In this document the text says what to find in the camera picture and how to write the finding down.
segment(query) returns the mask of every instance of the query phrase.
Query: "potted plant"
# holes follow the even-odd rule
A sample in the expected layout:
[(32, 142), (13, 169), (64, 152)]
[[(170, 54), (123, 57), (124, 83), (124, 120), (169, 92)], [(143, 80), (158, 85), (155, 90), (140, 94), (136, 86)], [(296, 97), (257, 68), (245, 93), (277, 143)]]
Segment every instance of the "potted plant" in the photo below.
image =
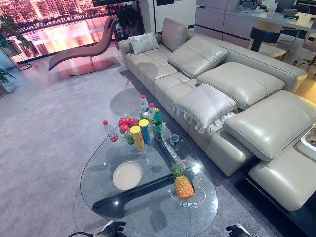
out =
[(0, 46), (5, 50), (9, 57), (16, 56), (21, 53), (20, 48), (16, 45), (13, 39), (9, 37), (14, 35), (21, 43), (29, 48), (30, 44), (20, 33), (17, 24), (8, 15), (0, 16)]
[(119, 24), (122, 26), (125, 33), (129, 36), (135, 35), (135, 27), (139, 21), (139, 14), (134, 9), (133, 5), (121, 6), (118, 10)]
[(15, 78), (13, 75), (11, 75), (8, 71), (6, 71), (5, 69), (0, 68), (0, 97), (3, 97), (7, 94), (9, 94), (9, 92), (6, 90), (6, 88), (4, 87), (3, 83), (9, 83), (9, 79), (7, 77), (12, 77)]

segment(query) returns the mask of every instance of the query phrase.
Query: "gray carpet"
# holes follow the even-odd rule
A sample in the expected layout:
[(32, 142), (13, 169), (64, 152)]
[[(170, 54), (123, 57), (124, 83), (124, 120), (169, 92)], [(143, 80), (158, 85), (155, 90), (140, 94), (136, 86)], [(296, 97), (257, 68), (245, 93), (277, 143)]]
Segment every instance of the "gray carpet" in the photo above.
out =
[[(81, 197), (81, 174), (105, 138), (102, 121), (114, 124), (136, 110), (140, 93), (157, 104), (118, 63), (55, 84), (0, 125), (0, 237), (66, 237), (79, 230), (96, 233), (104, 226), (107, 221), (92, 212)], [(260, 237), (282, 237), (235, 188), (241, 174), (227, 178), (191, 143), (218, 195), (217, 216), (198, 236), (227, 237), (225, 227), (241, 223)], [(128, 224), (126, 233), (143, 237)]]

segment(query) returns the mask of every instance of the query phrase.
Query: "green plant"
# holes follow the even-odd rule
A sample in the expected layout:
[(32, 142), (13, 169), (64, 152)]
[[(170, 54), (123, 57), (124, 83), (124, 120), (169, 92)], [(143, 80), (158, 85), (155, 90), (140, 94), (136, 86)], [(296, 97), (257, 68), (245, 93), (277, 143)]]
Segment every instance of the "green plant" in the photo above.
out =
[(122, 26), (124, 30), (134, 28), (139, 20), (138, 12), (133, 8), (133, 5), (121, 6), (118, 10), (119, 24)]
[(18, 25), (8, 15), (4, 14), (0, 16), (0, 46), (6, 48), (9, 44), (9, 36), (14, 35), (21, 43), (29, 48), (30, 44), (26, 38), (20, 33)]
[(11, 75), (8, 71), (6, 71), (5, 69), (0, 68), (0, 82), (2, 83), (9, 83), (9, 79), (7, 78), (7, 76), (10, 76), (12, 78), (15, 78), (13, 75)]

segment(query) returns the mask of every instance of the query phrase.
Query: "small cup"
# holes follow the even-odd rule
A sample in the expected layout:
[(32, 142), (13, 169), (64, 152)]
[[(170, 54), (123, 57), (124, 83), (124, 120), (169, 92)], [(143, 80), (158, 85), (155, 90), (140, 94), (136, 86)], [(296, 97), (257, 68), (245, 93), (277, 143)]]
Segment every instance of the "small cup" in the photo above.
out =
[(177, 134), (172, 134), (170, 136), (170, 143), (174, 146), (176, 146), (179, 143), (179, 140), (180, 140), (180, 138)]

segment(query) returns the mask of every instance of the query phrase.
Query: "pineapple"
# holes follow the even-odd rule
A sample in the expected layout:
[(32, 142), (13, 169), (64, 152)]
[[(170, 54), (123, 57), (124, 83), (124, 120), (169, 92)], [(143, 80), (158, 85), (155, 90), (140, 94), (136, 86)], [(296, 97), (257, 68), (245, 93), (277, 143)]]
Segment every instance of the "pineapple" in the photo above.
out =
[(184, 170), (178, 164), (171, 164), (171, 173), (174, 177), (174, 188), (179, 199), (187, 200), (193, 197), (194, 191)]

